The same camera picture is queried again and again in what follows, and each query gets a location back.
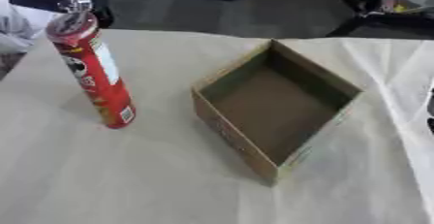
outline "pringles can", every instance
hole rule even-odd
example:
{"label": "pringles can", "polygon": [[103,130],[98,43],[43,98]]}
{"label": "pringles can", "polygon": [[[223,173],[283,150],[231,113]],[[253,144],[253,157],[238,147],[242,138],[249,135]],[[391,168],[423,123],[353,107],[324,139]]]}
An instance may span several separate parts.
{"label": "pringles can", "polygon": [[133,121],[136,109],[89,12],[65,14],[46,33],[109,128]]}

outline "can lid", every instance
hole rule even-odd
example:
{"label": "can lid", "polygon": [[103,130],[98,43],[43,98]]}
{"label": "can lid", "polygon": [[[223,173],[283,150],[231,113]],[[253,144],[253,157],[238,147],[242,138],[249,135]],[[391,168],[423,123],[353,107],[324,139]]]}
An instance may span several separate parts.
{"label": "can lid", "polygon": [[88,12],[64,14],[48,25],[46,34],[55,43],[75,47],[80,39],[92,34],[97,27],[97,18]]}

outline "open box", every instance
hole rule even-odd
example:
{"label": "open box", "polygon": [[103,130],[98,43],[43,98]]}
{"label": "open box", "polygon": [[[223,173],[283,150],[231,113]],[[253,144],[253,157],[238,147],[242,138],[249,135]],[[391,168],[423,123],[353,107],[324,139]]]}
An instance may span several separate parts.
{"label": "open box", "polygon": [[277,41],[193,87],[197,115],[268,183],[309,153],[309,138],[359,89]]}

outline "white paper sheet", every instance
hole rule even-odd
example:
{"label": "white paper sheet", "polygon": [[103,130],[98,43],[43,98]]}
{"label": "white paper sheet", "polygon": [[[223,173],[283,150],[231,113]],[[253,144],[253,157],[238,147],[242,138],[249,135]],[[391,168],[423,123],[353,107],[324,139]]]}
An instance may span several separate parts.
{"label": "white paper sheet", "polygon": [[117,131],[99,124],[54,48],[35,46],[0,83],[0,223],[432,223],[432,134],[420,115],[432,42],[285,41],[363,92],[268,188],[195,117],[189,92],[264,40],[103,37],[137,119]]}

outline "floor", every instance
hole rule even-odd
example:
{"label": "floor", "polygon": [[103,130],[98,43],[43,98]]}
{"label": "floor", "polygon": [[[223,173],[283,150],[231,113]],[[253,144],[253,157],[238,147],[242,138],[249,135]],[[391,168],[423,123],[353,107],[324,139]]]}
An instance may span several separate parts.
{"label": "floor", "polygon": [[[351,12],[340,0],[110,0],[112,28],[195,31],[262,38],[319,38]],[[362,28],[366,38],[427,39],[399,30]]]}

